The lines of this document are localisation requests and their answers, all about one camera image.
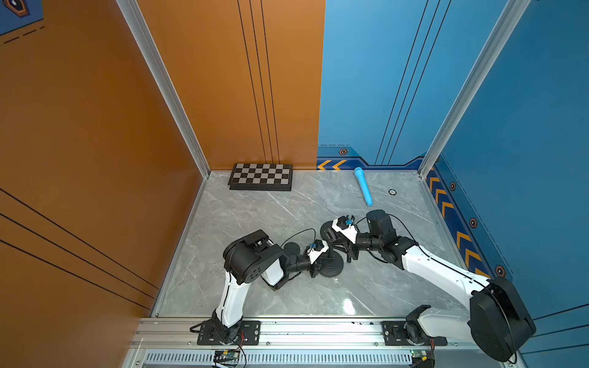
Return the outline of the black round stand base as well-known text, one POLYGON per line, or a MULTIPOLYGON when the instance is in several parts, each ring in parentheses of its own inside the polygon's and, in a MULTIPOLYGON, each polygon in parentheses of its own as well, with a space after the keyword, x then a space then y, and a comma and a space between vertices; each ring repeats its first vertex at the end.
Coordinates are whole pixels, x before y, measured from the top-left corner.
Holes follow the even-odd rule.
POLYGON ((318 273, 326 278, 335 278, 342 273, 344 269, 344 260, 338 253, 319 259, 321 265, 318 273))

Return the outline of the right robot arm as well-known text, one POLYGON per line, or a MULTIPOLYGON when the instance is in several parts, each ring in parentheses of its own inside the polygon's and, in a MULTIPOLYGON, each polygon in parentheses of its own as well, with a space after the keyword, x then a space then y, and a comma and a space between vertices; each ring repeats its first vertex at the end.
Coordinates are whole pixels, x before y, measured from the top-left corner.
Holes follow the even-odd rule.
POLYGON ((474 343, 482 352, 503 363, 516 363, 519 349, 536 332, 536 326, 515 285, 462 269, 439 258, 412 235, 397 233, 394 216, 373 210, 366 216, 368 231, 361 232, 352 216, 322 225, 321 238, 345 250, 348 259, 360 252, 377 252, 378 259, 414 274, 446 292, 463 310, 442 310, 421 305, 411 311, 398 329, 414 346, 434 345, 443 337, 474 343))

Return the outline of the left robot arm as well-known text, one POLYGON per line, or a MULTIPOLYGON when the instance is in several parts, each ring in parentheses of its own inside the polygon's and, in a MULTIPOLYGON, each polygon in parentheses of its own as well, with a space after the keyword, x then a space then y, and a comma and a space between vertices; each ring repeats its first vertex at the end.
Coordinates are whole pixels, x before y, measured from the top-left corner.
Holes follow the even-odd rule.
POLYGON ((278 290, 292 274, 307 271, 316 276, 331 255, 323 240, 316 239, 302 250, 294 242, 278 245, 262 230, 232 242, 223 253, 225 285, 211 317, 215 335, 225 344, 239 339, 245 299, 254 281, 261 278, 278 290))

